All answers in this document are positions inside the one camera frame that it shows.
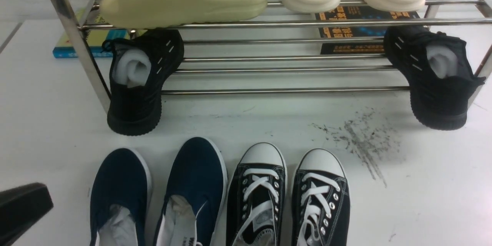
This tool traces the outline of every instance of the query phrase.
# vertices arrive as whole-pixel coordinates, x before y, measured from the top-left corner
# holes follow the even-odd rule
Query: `white floor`
[[[490,27],[442,30],[469,42],[474,67],[492,43]],[[216,142],[229,173],[244,151],[259,141],[276,144],[290,172],[307,150],[331,150],[346,169],[352,193],[350,246],[491,245],[490,84],[470,108],[466,126],[453,132],[423,127],[411,113],[408,94],[389,92],[166,97],[158,128],[130,138],[107,127],[106,115],[79,62],[53,58],[51,50],[62,32],[57,20],[25,22],[0,54],[0,190],[45,183],[55,206],[16,246],[87,245],[93,177],[104,157],[123,146],[139,149],[153,174],[146,224],[151,245],[172,162],[180,145],[193,136]],[[204,51],[238,55],[241,50],[188,48],[186,53],[205,55]],[[279,51],[291,54],[288,48],[267,47],[259,47],[257,54]],[[99,63],[107,75],[110,60]],[[172,76],[166,87],[360,86],[366,82],[405,84],[398,72],[390,72]],[[282,245],[290,245],[289,203]],[[224,244],[224,230],[225,214],[216,246]]]
[[[2,51],[4,42],[9,38],[16,27],[17,22],[0,22],[0,52]]]

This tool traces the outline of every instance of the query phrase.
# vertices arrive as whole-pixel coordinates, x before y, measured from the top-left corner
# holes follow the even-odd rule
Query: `stainless steel shoe rack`
[[[109,24],[88,24],[97,15],[100,0],[90,0],[81,20],[77,20],[69,0],[51,0],[60,18],[65,31],[72,42],[79,60],[86,71],[97,97],[102,103],[105,111],[109,109],[111,93],[106,85],[99,68],[91,54],[85,40],[87,31],[92,29],[117,29]],[[483,14],[485,18],[435,18],[437,10],[441,5],[471,4]],[[343,6],[363,6],[363,0],[342,0]],[[331,22],[319,22],[316,20],[272,20],[263,22],[224,22],[186,24],[177,29],[202,29],[202,28],[293,28],[293,27],[362,27],[362,26],[395,26],[395,25],[464,25],[464,24],[492,24],[492,9],[484,0],[427,0],[427,11],[424,18],[411,20],[335,20]],[[282,7],[281,1],[269,1],[268,8]],[[137,35],[135,30],[129,30],[130,36]],[[193,40],[185,41],[188,45],[242,45],[242,44],[275,44],[275,43],[339,43],[339,42],[380,42],[382,37],[370,38],[343,38],[343,39],[253,39],[253,40]],[[281,61],[308,61],[308,60],[353,60],[353,59],[377,59],[384,58],[380,54],[356,54],[356,55],[299,55],[289,57],[217,57],[217,58],[185,58],[183,62],[281,62]],[[323,66],[323,67],[261,67],[261,68],[204,68],[204,69],[178,69],[177,74],[218,74],[218,73],[312,73],[312,72],[336,72],[336,71],[379,71],[392,70],[390,65],[367,65],[367,66]],[[480,66],[475,72],[476,76],[489,77],[492,73],[492,46],[483,58]],[[275,89],[244,89],[244,90],[162,90],[163,95],[213,95],[213,94],[264,94],[264,93],[328,93],[328,92],[363,92],[363,91],[404,91],[405,86],[368,86],[368,87],[322,87],[322,88],[275,88]],[[478,94],[478,90],[470,99],[470,104]]]

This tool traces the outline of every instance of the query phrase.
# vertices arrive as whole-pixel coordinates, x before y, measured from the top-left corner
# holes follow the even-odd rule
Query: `black knit sneaker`
[[[280,151],[258,143],[246,151],[227,196],[226,246],[279,246],[287,167]]]
[[[466,123],[468,100],[485,77],[475,77],[466,58],[466,42],[424,27],[389,27],[384,50],[410,85],[413,114],[437,130]]]
[[[340,162],[324,149],[307,152],[292,186],[292,246],[345,246],[349,219],[350,195]]]
[[[160,121],[162,85],[183,60],[179,31],[153,29],[133,40],[107,40],[102,47],[113,52],[109,128],[127,136],[150,132]]]

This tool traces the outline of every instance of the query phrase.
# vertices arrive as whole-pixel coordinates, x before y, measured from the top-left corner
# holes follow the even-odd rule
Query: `black sole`
[[[413,85],[411,73],[406,71],[404,66],[401,65],[397,55],[395,55],[392,51],[392,41],[396,40],[391,38],[389,32],[386,32],[384,36],[384,51],[386,53],[386,57],[391,64],[405,76],[406,81],[408,81],[408,84],[410,85],[410,105],[415,118],[417,118],[422,125],[435,130],[453,131],[463,127],[466,123],[466,112],[457,116],[443,116],[429,111],[429,109],[422,104],[417,90],[413,88],[415,86]]]
[[[111,110],[108,111],[108,126],[114,132],[125,136],[141,136],[151,132],[157,127],[162,115],[162,101],[156,99],[155,106],[149,116],[139,121],[123,121],[114,117]]]

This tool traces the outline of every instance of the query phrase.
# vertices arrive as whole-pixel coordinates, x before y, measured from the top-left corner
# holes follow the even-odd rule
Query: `blue canvas shoe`
[[[143,246],[151,175],[135,151],[114,150],[102,162],[91,192],[90,246]]]
[[[199,137],[186,141],[169,175],[154,245],[209,246],[226,186],[227,169],[217,146]]]

